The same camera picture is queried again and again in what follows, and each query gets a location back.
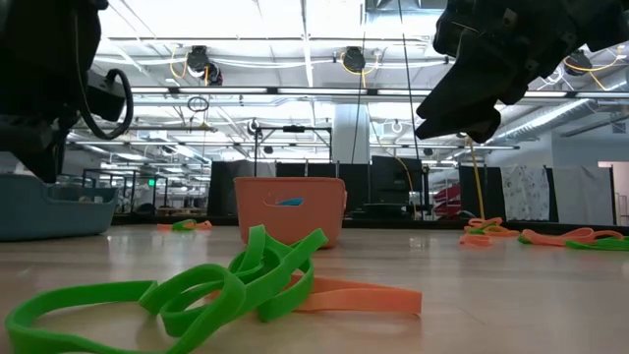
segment wooden floor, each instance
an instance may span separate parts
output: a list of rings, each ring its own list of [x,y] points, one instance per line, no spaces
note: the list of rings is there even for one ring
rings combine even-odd
[[[108,236],[0,244],[0,316],[38,291],[85,283],[164,280],[190,266],[228,262],[242,250],[234,227],[169,234],[112,227]],[[629,352],[629,253],[458,245],[459,234],[345,229],[314,256],[315,273],[417,289],[420,317],[291,314],[269,324],[247,316],[196,353],[623,353]],[[126,349],[163,350],[172,339],[136,304],[50,314],[37,325]],[[0,353],[10,353],[6,332]]]

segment blue object in bin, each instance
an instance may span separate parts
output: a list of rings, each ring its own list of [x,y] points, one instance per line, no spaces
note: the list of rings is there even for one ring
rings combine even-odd
[[[293,198],[293,199],[289,199],[283,202],[280,202],[278,204],[276,204],[277,206],[284,206],[284,207],[298,207],[300,206],[302,203],[304,202],[303,198]]]
[[[28,241],[106,231],[118,189],[60,187],[33,176],[0,174],[0,196],[0,241]]]

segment gray plastic bin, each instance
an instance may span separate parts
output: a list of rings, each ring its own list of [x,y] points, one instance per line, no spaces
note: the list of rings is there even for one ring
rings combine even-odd
[[[0,241],[102,233],[117,199],[115,188],[48,186],[28,175],[0,174]]]

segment black cable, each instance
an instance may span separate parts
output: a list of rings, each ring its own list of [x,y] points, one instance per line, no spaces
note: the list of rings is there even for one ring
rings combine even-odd
[[[420,159],[420,149],[417,146],[417,136],[415,135],[415,108],[413,107],[413,93],[411,90],[411,71],[409,70],[409,54],[406,50],[406,34],[404,34],[404,16],[402,15],[402,3],[401,0],[397,0],[397,8],[400,14],[400,25],[402,28],[402,45],[404,46],[404,62],[406,63],[406,83],[409,90],[409,104],[411,105],[411,122],[413,124],[413,141],[415,142],[415,155],[417,156],[417,162],[419,168],[422,168]]]
[[[81,73],[81,63],[79,59],[79,20],[77,17],[77,13],[72,14],[74,21],[74,35],[73,35],[73,50],[75,52],[75,66],[77,68],[77,91],[80,93],[79,97],[79,111],[83,116],[83,119],[86,121],[87,126],[91,130],[91,132],[99,139],[103,140],[114,140],[121,135],[123,135],[131,126],[134,118],[134,96],[131,92],[131,84],[129,84],[129,79],[127,75],[120,69],[111,69],[107,72],[106,79],[109,82],[114,82],[116,80],[116,76],[120,77],[120,81],[122,81],[122,87],[125,91],[125,100],[127,104],[127,113],[125,114],[124,121],[116,127],[110,133],[105,133],[98,127],[96,121],[91,116],[91,112],[89,111],[89,105],[87,104],[86,91],[83,83],[83,76]]]
[[[367,31],[363,30],[363,57],[365,57],[365,36],[367,35]],[[354,122],[354,143],[352,144],[352,164],[354,164],[354,155],[356,154],[356,138],[358,137],[358,118],[361,114],[361,92],[363,89],[363,73],[359,75],[360,78],[358,80],[358,101],[356,103],[356,122]]]

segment orange bin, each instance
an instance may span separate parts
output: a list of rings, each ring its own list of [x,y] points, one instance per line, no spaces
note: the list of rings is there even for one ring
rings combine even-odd
[[[274,239],[286,245],[320,228],[334,247],[341,233],[345,210],[345,183],[337,178],[239,177],[236,184],[238,224],[245,243],[249,228],[264,224]],[[277,204],[301,198],[298,206]]]

